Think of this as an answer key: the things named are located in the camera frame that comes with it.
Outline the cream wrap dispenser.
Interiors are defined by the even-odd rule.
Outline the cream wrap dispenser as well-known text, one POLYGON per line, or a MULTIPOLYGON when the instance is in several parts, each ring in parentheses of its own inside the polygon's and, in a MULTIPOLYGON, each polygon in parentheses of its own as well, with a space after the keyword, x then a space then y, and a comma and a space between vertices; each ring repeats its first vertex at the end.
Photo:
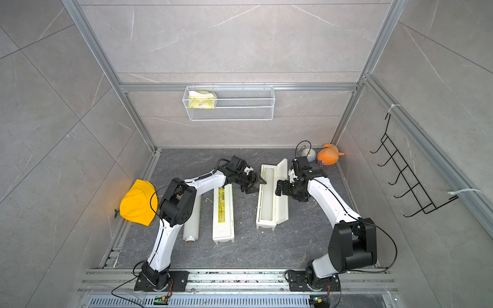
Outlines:
POLYGON ((234 211, 232 185, 214 189, 213 241, 217 245, 234 242, 234 211))
POLYGON ((288 197, 277 196, 276 188, 279 180, 288 179, 288 160, 283 159, 277 165, 263 164, 261 177, 266 184, 259 188, 256 228, 271 228, 274 230, 279 224, 289 219, 288 197))

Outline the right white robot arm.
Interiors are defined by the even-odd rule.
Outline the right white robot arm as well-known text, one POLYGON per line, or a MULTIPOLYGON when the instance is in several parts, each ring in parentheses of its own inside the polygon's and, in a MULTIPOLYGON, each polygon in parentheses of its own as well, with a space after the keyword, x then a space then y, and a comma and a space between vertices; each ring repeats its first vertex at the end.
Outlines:
POLYGON ((320 205, 333 228, 327 253, 310 261, 306 281, 319 290, 335 275, 373 266, 377 262, 377 231, 374 222, 363 219, 336 192, 326 173, 313 168, 306 157, 292 160, 289 179, 278 180, 277 196, 289 196, 299 202, 310 198, 320 205))

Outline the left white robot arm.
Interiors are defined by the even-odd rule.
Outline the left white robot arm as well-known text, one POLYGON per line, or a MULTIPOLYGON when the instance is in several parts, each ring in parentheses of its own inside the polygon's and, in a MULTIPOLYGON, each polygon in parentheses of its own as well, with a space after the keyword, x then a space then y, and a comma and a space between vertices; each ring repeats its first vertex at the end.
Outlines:
POLYGON ((246 160, 237 156, 219 159, 216 167, 199 177, 182 180, 174 178, 157 207, 159 231, 151 254, 141 267, 137 277, 136 291, 140 286, 162 291, 171 285, 169 267, 172 250, 179 230, 192 216, 195 200, 202 194, 229 184, 237 184, 246 194, 259 190, 267 182, 249 166, 246 160))

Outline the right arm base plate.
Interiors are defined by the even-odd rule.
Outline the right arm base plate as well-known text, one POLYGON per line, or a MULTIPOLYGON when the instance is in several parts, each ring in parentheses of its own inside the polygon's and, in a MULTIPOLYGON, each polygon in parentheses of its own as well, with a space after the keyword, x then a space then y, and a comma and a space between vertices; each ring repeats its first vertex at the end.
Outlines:
POLYGON ((286 270, 284 278, 290 291, 340 291, 340 280, 337 275, 318 278, 310 271, 286 270))

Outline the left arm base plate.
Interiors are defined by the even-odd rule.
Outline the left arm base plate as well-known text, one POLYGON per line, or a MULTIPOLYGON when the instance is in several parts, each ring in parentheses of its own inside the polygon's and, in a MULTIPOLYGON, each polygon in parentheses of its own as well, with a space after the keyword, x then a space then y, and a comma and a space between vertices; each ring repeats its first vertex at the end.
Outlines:
POLYGON ((183 292, 186 289, 189 278, 188 271, 144 271, 137 277, 134 291, 160 292, 169 291, 183 292))

